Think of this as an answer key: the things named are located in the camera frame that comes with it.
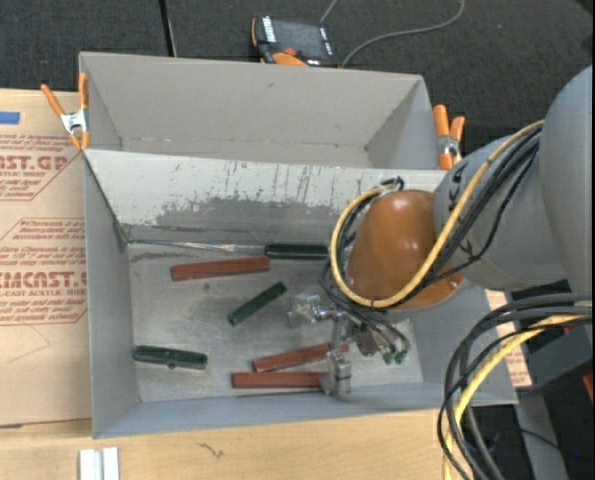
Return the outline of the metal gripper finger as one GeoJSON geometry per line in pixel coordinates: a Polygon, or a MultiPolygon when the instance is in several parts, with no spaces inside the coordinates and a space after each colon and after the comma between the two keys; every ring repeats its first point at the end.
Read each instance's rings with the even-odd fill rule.
{"type": "Polygon", "coordinates": [[[340,350],[326,354],[328,373],[320,378],[323,391],[333,397],[342,397],[351,392],[352,365],[340,350]]]}
{"type": "Polygon", "coordinates": [[[290,296],[287,310],[287,323],[291,328],[317,322],[315,310],[320,307],[321,297],[318,294],[298,293],[290,296]]]}

